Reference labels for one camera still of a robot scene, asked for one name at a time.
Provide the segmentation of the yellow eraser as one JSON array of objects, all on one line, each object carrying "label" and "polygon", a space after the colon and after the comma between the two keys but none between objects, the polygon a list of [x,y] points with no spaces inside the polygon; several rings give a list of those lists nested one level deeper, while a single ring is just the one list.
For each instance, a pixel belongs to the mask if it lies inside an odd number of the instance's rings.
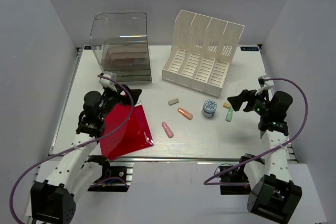
[{"label": "yellow eraser", "polygon": [[225,102],[225,103],[223,104],[223,107],[229,109],[229,108],[230,108],[230,104]]}]

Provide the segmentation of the green stapler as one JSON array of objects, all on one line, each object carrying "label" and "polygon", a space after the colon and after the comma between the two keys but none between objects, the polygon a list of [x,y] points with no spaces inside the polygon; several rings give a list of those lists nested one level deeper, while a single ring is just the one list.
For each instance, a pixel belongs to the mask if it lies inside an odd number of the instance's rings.
[{"label": "green stapler", "polygon": [[226,121],[226,122],[231,122],[231,121],[232,121],[232,118],[233,118],[233,112],[234,112],[233,108],[230,107],[230,108],[228,109],[227,114],[226,114],[226,117],[225,117],[225,121]]}]

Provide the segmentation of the pink stapler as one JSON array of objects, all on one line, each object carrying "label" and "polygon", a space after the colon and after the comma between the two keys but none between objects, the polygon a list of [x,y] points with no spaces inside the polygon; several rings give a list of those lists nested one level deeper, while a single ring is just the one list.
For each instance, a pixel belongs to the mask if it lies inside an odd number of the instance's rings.
[{"label": "pink stapler", "polygon": [[168,138],[172,138],[174,136],[173,131],[169,128],[166,122],[162,122],[162,128],[164,132],[166,133]]}]

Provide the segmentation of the clear plastic drawer cabinet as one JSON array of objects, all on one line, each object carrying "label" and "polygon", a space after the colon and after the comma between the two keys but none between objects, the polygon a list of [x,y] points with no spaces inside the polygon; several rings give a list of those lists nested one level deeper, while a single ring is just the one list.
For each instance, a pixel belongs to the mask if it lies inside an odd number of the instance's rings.
[{"label": "clear plastic drawer cabinet", "polygon": [[152,81],[145,12],[98,13],[89,41],[100,69],[116,74],[117,81]]}]

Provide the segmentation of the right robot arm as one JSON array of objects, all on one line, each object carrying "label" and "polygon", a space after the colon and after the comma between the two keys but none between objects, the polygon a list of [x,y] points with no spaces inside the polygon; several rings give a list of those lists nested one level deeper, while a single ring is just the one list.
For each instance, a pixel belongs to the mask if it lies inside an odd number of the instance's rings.
[{"label": "right robot arm", "polygon": [[244,163],[220,176],[221,195],[248,195],[247,210],[276,223],[288,223],[302,196],[288,169],[288,150],[285,142],[288,127],[287,110],[293,102],[291,95],[277,91],[269,97],[268,91],[243,90],[229,97],[234,111],[246,102],[244,112],[254,111],[260,116],[258,129],[265,149],[276,151],[252,162]]}]

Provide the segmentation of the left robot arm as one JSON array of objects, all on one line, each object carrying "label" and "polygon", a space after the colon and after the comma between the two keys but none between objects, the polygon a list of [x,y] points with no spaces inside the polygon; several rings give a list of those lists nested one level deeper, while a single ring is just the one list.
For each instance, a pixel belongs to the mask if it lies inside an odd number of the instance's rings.
[{"label": "left robot arm", "polygon": [[80,197],[97,180],[104,182],[110,178],[107,159],[91,152],[105,135],[108,114],[117,105],[133,109],[141,93],[141,89],[122,85],[106,86],[103,93],[85,94],[70,150],[61,153],[60,162],[43,182],[34,182],[31,187],[33,223],[71,223]]}]

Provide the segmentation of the grey eraser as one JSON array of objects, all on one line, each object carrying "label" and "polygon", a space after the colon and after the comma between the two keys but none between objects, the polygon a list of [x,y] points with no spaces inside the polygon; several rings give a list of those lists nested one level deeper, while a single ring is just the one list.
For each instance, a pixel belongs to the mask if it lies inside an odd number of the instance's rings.
[{"label": "grey eraser", "polygon": [[179,99],[178,98],[168,101],[168,105],[169,106],[172,106],[172,105],[177,104],[177,103],[179,103]]}]

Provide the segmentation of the red plastic folder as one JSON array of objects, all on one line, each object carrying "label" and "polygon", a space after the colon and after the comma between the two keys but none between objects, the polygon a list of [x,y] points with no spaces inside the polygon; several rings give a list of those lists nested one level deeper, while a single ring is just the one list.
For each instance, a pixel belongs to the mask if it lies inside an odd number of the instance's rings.
[{"label": "red plastic folder", "polygon": [[100,141],[100,148],[102,155],[110,160],[154,145],[140,100],[134,106],[128,122],[119,130],[109,135],[110,132],[121,125],[129,113],[129,106],[118,104],[104,120],[106,130],[104,132],[104,139]]}]

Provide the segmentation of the white file organizer rack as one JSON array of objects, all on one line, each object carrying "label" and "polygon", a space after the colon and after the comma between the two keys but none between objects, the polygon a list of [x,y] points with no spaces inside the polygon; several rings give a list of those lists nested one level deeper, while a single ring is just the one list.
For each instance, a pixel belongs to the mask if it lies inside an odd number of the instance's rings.
[{"label": "white file organizer rack", "polygon": [[219,97],[245,26],[180,10],[162,79]]}]

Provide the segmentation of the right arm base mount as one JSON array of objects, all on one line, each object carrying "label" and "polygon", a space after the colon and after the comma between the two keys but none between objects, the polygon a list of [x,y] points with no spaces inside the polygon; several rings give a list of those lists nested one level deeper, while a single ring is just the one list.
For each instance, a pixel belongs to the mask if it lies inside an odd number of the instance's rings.
[{"label": "right arm base mount", "polygon": [[[227,168],[230,168],[231,164],[219,165],[214,174],[218,174]],[[229,173],[220,176],[221,183],[248,183],[248,178],[241,168],[234,169]],[[220,186],[221,195],[248,195],[251,191],[250,186]]]}]

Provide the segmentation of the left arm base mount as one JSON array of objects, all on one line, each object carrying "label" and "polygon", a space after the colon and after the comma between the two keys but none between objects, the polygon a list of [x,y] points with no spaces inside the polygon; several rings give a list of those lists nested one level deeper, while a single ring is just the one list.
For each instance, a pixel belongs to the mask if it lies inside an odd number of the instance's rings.
[{"label": "left arm base mount", "polygon": [[103,169],[102,176],[89,187],[91,192],[126,193],[131,185],[133,163],[110,163]]}]

